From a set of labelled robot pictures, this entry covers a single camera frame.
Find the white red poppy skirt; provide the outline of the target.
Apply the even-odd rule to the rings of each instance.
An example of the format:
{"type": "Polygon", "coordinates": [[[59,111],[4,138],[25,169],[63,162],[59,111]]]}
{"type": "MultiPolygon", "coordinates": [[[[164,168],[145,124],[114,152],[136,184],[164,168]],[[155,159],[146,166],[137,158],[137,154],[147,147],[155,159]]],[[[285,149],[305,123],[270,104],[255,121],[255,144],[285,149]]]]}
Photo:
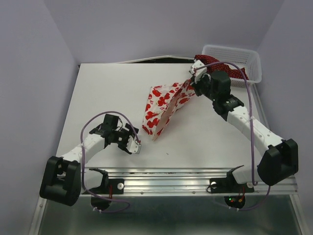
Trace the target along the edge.
{"type": "Polygon", "coordinates": [[[182,83],[175,82],[150,88],[141,127],[151,140],[155,141],[174,113],[195,96],[190,83],[191,80],[187,79],[182,83]]]}

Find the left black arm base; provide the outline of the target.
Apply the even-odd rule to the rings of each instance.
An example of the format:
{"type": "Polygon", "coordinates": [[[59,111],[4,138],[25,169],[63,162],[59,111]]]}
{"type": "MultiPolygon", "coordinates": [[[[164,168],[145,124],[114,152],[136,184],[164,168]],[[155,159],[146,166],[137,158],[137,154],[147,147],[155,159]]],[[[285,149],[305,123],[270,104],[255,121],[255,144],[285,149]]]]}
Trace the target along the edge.
{"type": "Polygon", "coordinates": [[[127,210],[130,203],[122,199],[114,199],[113,195],[123,194],[123,179],[110,179],[108,172],[92,168],[82,174],[82,192],[91,195],[91,206],[98,213],[117,213],[127,210]],[[111,210],[112,203],[124,204],[122,208],[111,210]]]}

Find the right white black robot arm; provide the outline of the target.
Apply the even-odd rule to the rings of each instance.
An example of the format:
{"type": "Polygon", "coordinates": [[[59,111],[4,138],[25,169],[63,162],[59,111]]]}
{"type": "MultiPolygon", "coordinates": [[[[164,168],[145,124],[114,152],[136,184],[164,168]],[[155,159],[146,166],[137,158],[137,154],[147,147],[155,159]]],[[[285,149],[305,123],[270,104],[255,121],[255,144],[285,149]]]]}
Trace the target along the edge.
{"type": "Polygon", "coordinates": [[[285,140],[271,132],[237,97],[231,94],[230,78],[224,71],[211,74],[195,71],[191,86],[197,96],[204,95],[212,101],[214,111],[226,122],[239,130],[262,158],[258,164],[231,169],[218,188],[236,191],[243,184],[263,182],[273,186],[298,172],[298,144],[293,139],[285,140]]]}

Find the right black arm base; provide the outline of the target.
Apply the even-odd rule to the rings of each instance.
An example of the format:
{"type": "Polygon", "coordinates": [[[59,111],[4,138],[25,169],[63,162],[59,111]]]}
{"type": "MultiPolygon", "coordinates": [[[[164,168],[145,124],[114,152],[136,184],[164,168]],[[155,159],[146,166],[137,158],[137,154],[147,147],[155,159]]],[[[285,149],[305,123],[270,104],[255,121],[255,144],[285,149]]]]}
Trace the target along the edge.
{"type": "Polygon", "coordinates": [[[230,208],[243,209],[246,203],[246,194],[253,193],[254,187],[247,183],[238,184],[231,178],[212,178],[206,188],[210,194],[225,194],[224,201],[230,208]]]}

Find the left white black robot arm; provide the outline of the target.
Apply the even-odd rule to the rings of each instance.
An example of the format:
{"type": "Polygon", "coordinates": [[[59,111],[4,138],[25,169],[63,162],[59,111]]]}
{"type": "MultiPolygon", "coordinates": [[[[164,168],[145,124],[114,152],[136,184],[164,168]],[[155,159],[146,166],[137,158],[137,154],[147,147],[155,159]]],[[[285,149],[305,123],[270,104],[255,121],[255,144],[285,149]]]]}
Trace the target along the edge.
{"type": "Polygon", "coordinates": [[[122,113],[104,112],[103,122],[92,128],[87,136],[80,133],[80,143],[71,151],[59,157],[50,157],[40,187],[40,197],[63,205],[73,206],[83,193],[91,195],[94,211],[108,213],[114,202],[113,194],[122,194],[122,179],[110,180],[105,170],[93,167],[86,169],[86,163],[110,144],[127,154],[137,154],[141,145],[139,129],[122,113]]]}

